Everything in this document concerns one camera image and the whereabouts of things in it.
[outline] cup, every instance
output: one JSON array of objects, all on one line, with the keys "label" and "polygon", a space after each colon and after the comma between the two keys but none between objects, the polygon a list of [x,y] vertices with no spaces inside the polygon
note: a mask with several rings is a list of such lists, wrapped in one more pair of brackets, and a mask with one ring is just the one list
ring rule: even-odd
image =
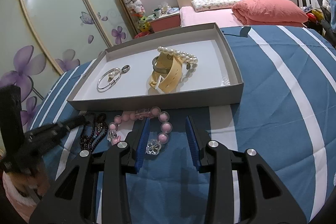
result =
[{"label": "cup", "polygon": [[154,10],[155,16],[160,17],[161,16],[161,9],[157,8]]}]

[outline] wristwatch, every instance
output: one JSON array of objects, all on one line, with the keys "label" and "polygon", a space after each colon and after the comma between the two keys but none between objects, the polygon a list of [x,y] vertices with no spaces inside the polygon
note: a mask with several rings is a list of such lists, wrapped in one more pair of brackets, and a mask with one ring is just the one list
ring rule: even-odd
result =
[{"label": "wristwatch", "polygon": [[183,61],[176,56],[160,53],[152,61],[153,72],[149,85],[155,89],[160,75],[164,75],[164,80],[159,83],[158,88],[164,93],[169,93],[176,88],[182,77]]}]

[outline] purple flower decal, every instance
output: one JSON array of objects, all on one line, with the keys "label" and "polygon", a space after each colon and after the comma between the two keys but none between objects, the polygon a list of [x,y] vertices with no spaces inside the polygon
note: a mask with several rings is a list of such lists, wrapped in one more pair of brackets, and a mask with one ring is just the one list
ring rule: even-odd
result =
[{"label": "purple flower decal", "polygon": [[103,17],[101,20],[102,21],[107,21],[107,17]]},{"label": "purple flower decal", "polygon": [[112,36],[115,37],[115,43],[119,45],[121,43],[121,39],[126,38],[126,34],[124,32],[121,32],[123,29],[121,26],[118,26],[117,30],[113,29],[112,30]]},{"label": "purple flower decal", "polygon": [[88,39],[87,39],[89,44],[91,44],[91,42],[93,41],[93,38],[94,38],[93,35],[90,34]]},{"label": "purple flower decal", "polygon": [[21,111],[21,121],[22,121],[22,126],[27,124],[27,128],[31,125],[31,122],[35,116],[35,113],[38,109],[36,107],[37,103],[37,97],[33,96],[27,99],[26,101],[26,109],[27,110],[22,110]]},{"label": "purple flower decal", "polygon": [[78,59],[73,60],[76,52],[74,50],[66,50],[63,53],[63,60],[55,59],[57,64],[61,67],[61,69],[66,72],[68,70],[74,69],[78,67],[81,63]]},{"label": "purple flower decal", "polygon": [[34,46],[25,46],[17,51],[13,58],[15,70],[6,72],[0,79],[0,87],[16,85],[21,88],[21,101],[31,93],[34,82],[30,76],[38,75],[45,69],[47,60],[44,54],[32,58]]},{"label": "purple flower decal", "polygon": [[82,16],[79,18],[82,20],[81,25],[83,25],[83,23],[90,25],[94,24],[92,17],[86,12],[82,12]]}]

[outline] yellow watch strap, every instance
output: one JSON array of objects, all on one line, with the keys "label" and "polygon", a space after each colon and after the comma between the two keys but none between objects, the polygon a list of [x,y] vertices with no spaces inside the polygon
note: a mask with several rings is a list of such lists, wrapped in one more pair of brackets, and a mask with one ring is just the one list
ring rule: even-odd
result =
[{"label": "yellow watch strap", "polygon": [[[176,88],[182,77],[182,64],[183,62],[176,56],[172,56],[172,60],[167,58],[167,54],[160,53],[157,59],[157,67],[170,68],[170,72],[166,75],[165,79],[159,84],[159,89],[164,93],[169,93]],[[160,74],[153,71],[150,78],[150,86],[155,89]]]}]

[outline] pink bead bracelet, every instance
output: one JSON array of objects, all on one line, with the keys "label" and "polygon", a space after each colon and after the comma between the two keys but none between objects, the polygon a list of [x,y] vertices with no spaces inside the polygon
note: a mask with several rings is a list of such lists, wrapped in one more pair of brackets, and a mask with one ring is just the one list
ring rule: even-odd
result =
[{"label": "pink bead bracelet", "polygon": [[146,153],[157,155],[163,144],[166,144],[169,140],[168,134],[172,131],[173,126],[169,120],[169,114],[166,111],[161,111],[157,106],[149,109],[140,109],[137,111],[124,111],[122,115],[117,115],[114,117],[113,122],[109,124],[108,141],[112,145],[117,144],[121,141],[121,136],[117,135],[118,125],[122,122],[127,122],[129,120],[143,120],[144,118],[154,118],[158,117],[159,121],[162,122],[161,133],[158,135],[157,140],[152,139],[147,144]]}]

